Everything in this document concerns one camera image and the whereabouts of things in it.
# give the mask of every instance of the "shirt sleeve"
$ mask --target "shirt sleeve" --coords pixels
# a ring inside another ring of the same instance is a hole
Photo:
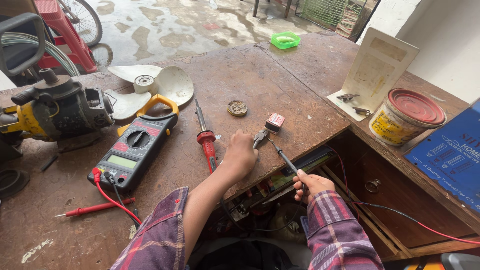
[[[111,270],[185,269],[182,214],[188,187],[181,187],[155,207]]]
[[[318,193],[307,211],[310,270],[384,269],[368,236],[337,192]]]

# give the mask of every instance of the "lcd display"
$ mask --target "lcd display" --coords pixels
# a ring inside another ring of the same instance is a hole
[[[123,166],[123,167],[130,168],[130,169],[133,169],[135,167],[135,164],[137,164],[137,162],[134,161],[134,160],[129,160],[129,159],[126,159],[126,158],[115,156],[115,155],[110,155],[110,157],[107,159],[107,161],[115,163],[115,164]]]

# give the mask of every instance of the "workbench surface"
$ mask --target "workbench surface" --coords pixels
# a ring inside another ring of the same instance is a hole
[[[459,211],[458,201],[451,196],[447,198],[445,191],[428,182],[426,176],[403,159],[403,148],[374,139],[367,127],[368,119],[352,121],[322,99],[342,87],[359,46],[331,32],[306,34],[301,39],[298,47],[287,50],[263,42],[153,64],[176,65],[190,75],[194,98],[202,107],[207,128],[221,135],[214,142],[219,162],[231,134],[241,128],[255,135],[272,112],[285,116],[286,121],[280,133],[270,138],[292,160],[351,125],[357,136],[415,183],[424,185],[447,209],[456,211],[461,220],[478,223],[477,216],[468,209]],[[131,83],[112,74],[88,74],[74,79],[102,90],[133,92]],[[467,107],[465,102],[409,73],[397,85],[443,100],[439,105],[448,117]],[[0,106],[12,105],[10,97],[18,91],[0,92]],[[226,105],[231,100],[247,103],[244,117],[227,112]],[[159,106],[151,114],[163,113],[162,110]],[[136,197],[142,219],[171,190],[180,186],[193,189],[209,175],[202,147],[196,142],[200,128],[194,111],[193,99],[180,106],[177,125],[142,183],[131,194]],[[26,170],[31,180],[21,192],[1,202],[0,250],[4,257],[1,269],[105,270],[111,266],[129,242],[132,221],[123,211],[107,209],[71,218],[55,218],[55,215],[105,202],[86,176],[118,138],[116,128],[130,122],[131,119],[117,121],[114,126],[104,128],[99,143],[61,154],[45,172],[40,167],[57,152],[56,143],[32,139],[23,142],[24,156],[2,167]],[[225,199],[241,194],[284,166],[270,144],[264,141],[258,148],[259,160],[254,170],[229,189]]]

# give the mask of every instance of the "wooden cabinet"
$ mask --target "wooden cabinet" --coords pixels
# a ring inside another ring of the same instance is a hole
[[[476,236],[470,227],[436,202],[429,194],[414,184],[351,131],[343,132],[329,141],[328,144],[342,158],[348,188],[351,196],[355,197],[352,200],[396,209],[447,235],[455,237]],[[332,159],[319,173],[329,176],[331,179],[336,178],[337,182],[343,182],[343,172],[339,159]],[[381,227],[388,231],[386,235],[389,241],[393,239],[393,242],[399,246],[400,255],[403,254],[406,258],[415,256],[412,253],[408,254],[411,249],[422,248],[424,252],[428,245],[451,242],[447,238],[430,232],[414,221],[393,211],[376,207],[367,207],[367,209],[374,216],[374,219],[371,217],[369,219],[374,220],[375,226],[378,226],[379,223],[382,225]],[[382,258],[396,256],[396,254],[388,252],[390,250],[386,250],[384,244],[375,239],[376,235],[370,228],[365,229],[365,232],[371,238],[374,247],[381,250],[379,254]]]

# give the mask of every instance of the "clamp meter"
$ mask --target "clamp meter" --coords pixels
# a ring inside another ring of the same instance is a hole
[[[172,112],[162,117],[146,115],[146,111],[158,102],[172,108]],[[142,179],[148,166],[157,157],[160,148],[177,124],[179,109],[172,100],[161,96],[153,96],[147,104],[137,112],[137,118],[130,125],[117,130],[120,138],[97,164],[102,171],[100,186],[104,190],[114,191],[113,186],[103,176],[107,171],[115,179],[115,186],[123,194],[130,193]],[[87,179],[93,184],[94,176],[90,173]]]

